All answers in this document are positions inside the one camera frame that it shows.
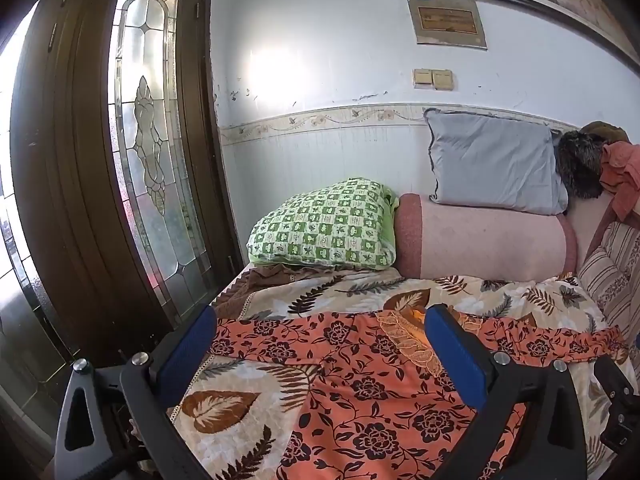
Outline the orange black floral garment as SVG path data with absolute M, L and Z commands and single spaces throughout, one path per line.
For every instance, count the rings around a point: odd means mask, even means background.
M 402 317 L 224 320 L 181 411 L 217 479 L 429 479 L 472 422 Z

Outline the leaf pattern beige blanket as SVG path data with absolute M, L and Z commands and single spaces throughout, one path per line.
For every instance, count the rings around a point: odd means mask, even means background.
M 489 349 L 502 351 L 520 363 L 539 366 L 555 359 L 567 362 L 582 411 L 588 476 L 599 477 L 614 455 L 600 442 L 608 421 L 608 399 L 594 377 L 594 361 L 607 354 L 622 370 L 630 370 L 630 359 L 618 330 L 608 327 L 598 306 L 573 275 L 520 283 L 462 275 L 416 280 L 404 278 L 395 269 L 256 266 L 245 270 L 213 306 L 218 326 L 224 320 L 289 320 L 320 313 L 392 311 L 402 317 L 405 330 L 417 330 L 425 337 L 424 315 L 436 304 L 444 304 Z M 427 340 L 426 345 L 433 352 Z M 209 349 L 186 395 L 170 415 L 203 467 L 194 450 L 194 435 L 184 426 L 181 405 L 198 380 Z

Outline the striped beige pillow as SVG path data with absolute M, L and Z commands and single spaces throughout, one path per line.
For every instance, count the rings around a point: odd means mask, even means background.
M 639 336 L 639 252 L 639 231 L 613 222 L 578 272 L 582 288 L 631 348 Z

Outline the brown door with stained glass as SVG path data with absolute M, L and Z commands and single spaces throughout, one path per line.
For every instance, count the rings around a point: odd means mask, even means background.
M 120 362 L 240 260 L 210 0 L 1 0 L 1 347 L 39 379 Z

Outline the pink headboard cushion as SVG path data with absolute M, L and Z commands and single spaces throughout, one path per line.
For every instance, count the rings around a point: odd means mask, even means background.
M 567 219 L 572 226 L 577 240 L 577 269 L 594 251 L 602 240 L 602 233 L 608 225 L 608 210 L 613 195 L 603 191 L 598 198 L 570 199 Z

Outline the pink bolster pillow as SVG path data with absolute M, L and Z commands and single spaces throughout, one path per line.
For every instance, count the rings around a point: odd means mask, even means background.
M 577 268 L 576 235 L 562 214 L 439 205 L 407 193 L 395 236 L 395 268 L 405 278 L 541 282 Z

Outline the green white checkered pillow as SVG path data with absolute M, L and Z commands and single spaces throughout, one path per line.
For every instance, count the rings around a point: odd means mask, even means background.
M 386 185 L 350 178 L 295 195 L 262 217 L 246 249 L 253 264 L 384 270 L 396 261 L 399 197 Z

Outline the salmon orange cloth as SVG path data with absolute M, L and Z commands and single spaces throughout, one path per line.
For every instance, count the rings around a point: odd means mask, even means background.
M 623 141 L 606 144 L 601 158 L 600 183 L 613 195 L 612 209 L 624 221 L 638 209 L 640 146 Z

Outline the black furry cushion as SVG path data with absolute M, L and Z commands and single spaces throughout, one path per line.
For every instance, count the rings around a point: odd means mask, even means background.
M 567 131 L 555 147 L 556 169 L 570 197 L 592 200 L 598 198 L 601 157 L 606 141 L 602 136 L 580 131 Z

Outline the grey pillow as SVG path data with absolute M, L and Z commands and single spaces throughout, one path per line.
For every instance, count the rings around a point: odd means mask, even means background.
M 437 108 L 426 110 L 424 119 L 432 134 L 433 202 L 544 216 L 567 208 L 548 126 Z

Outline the olive green cloth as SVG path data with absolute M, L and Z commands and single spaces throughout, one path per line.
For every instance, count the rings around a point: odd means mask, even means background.
M 628 134 L 623 128 L 609 124 L 608 122 L 590 122 L 588 125 L 580 129 L 583 134 L 591 134 L 592 136 L 600 136 L 608 143 L 627 142 L 629 143 Z

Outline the beige wall switch pair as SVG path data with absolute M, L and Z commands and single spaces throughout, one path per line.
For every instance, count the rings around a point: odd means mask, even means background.
M 414 70 L 412 72 L 413 85 L 416 88 L 431 87 L 435 90 L 454 90 L 454 74 L 451 70 Z

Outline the framed wall plaque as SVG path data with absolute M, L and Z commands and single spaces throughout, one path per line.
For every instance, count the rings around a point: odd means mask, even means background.
M 475 0 L 407 0 L 417 44 L 487 50 Z

